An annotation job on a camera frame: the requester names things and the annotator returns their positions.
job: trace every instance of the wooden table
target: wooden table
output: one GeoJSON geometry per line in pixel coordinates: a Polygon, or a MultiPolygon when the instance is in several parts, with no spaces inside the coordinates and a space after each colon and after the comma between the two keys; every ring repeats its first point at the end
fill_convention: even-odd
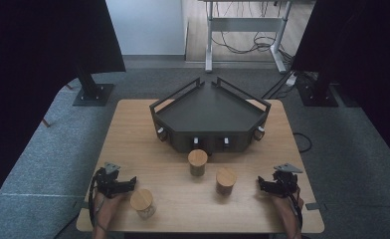
{"type": "MultiPolygon", "coordinates": [[[[105,138],[98,170],[105,162],[121,167],[118,181],[137,176],[136,189],[152,192],[155,214],[142,220],[130,207],[132,192],[120,204],[111,224],[113,231],[282,233],[283,226],[269,195],[259,189],[257,177],[273,180],[274,166],[290,163],[304,171],[283,104],[270,101],[272,108],[261,141],[252,141],[242,153],[215,153],[208,159],[205,174],[192,176],[188,154],[177,153],[155,133],[149,105],[155,100],[122,100],[118,103],[105,138]],[[230,196],[216,192],[216,172],[231,167],[238,175],[230,196]]],[[[298,175],[300,196],[315,202],[306,173],[298,175]]],[[[304,233],[324,229],[319,210],[303,208],[304,233]]],[[[93,228],[87,209],[82,209],[77,228],[93,228]]]]}

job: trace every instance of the gray carpet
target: gray carpet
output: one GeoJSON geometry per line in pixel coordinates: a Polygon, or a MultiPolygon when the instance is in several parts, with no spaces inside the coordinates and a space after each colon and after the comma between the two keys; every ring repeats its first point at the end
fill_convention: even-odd
{"type": "MultiPolygon", "coordinates": [[[[114,84],[105,107],[72,107],[81,88],[73,80],[73,89],[60,90],[48,109],[45,119],[51,126],[37,128],[0,190],[0,238],[54,238],[74,218],[119,100],[162,98],[197,77],[211,82],[217,76],[259,98],[281,78],[276,69],[214,69],[213,74],[202,68],[128,69],[97,74],[97,83],[114,84]]],[[[347,108],[337,100],[338,108],[306,108],[296,89],[281,99],[292,130],[313,143],[301,157],[325,230],[307,236],[390,238],[390,150],[361,108],[347,108]]],[[[295,139],[299,149],[308,146],[303,137],[295,139]]],[[[78,231],[73,221],[59,238],[91,234],[78,231]]]]}

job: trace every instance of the white table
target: white table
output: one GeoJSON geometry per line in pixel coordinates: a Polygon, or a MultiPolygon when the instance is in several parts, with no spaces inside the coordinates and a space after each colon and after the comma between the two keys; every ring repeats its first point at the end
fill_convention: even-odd
{"type": "Polygon", "coordinates": [[[280,73],[287,71],[283,63],[283,56],[279,52],[280,43],[283,33],[285,32],[286,23],[289,19],[289,12],[292,7],[292,0],[288,0],[286,12],[282,18],[214,18],[213,4],[214,2],[232,2],[229,0],[200,0],[209,3],[207,11],[208,19],[208,40],[205,53],[205,72],[211,73],[213,70],[213,49],[212,49],[212,33],[213,32],[276,32],[276,40],[270,47],[270,51],[276,62],[280,73]]]}

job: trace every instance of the table leg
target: table leg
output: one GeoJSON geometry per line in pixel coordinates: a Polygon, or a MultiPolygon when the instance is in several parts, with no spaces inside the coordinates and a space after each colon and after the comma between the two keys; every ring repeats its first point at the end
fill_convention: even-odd
{"type": "Polygon", "coordinates": [[[283,63],[284,58],[283,58],[282,54],[279,52],[279,47],[280,47],[280,43],[282,42],[283,33],[285,32],[286,23],[288,22],[288,19],[289,19],[289,12],[291,11],[291,7],[292,7],[292,1],[288,1],[287,5],[286,5],[285,16],[283,16],[282,24],[279,28],[279,31],[277,32],[277,35],[276,35],[276,40],[271,46],[271,52],[272,52],[273,58],[275,59],[276,65],[277,65],[279,72],[281,74],[284,74],[287,70],[286,70],[285,64],[283,63]]]}
{"type": "Polygon", "coordinates": [[[213,48],[211,46],[213,38],[213,30],[211,24],[213,21],[213,2],[209,2],[209,12],[207,13],[207,24],[208,24],[208,39],[207,39],[207,50],[205,51],[205,72],[211,73],[213,71],[213,48]]]}

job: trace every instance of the black tray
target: black tray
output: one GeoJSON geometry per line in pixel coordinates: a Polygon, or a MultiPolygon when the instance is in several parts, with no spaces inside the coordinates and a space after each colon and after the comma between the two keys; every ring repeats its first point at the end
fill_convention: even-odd
{"type": "Polygon", "coordinates": [[[243,151],[252,137],[261,140],[271,104],[221,78],[205,85],[198,78],[150,106],[157,136],[162,141],[168,141],[179,152],[201,148],[212,153],[243,151]],[[264,109],[247,102],[240,94],[259,102],[264,109]]]}

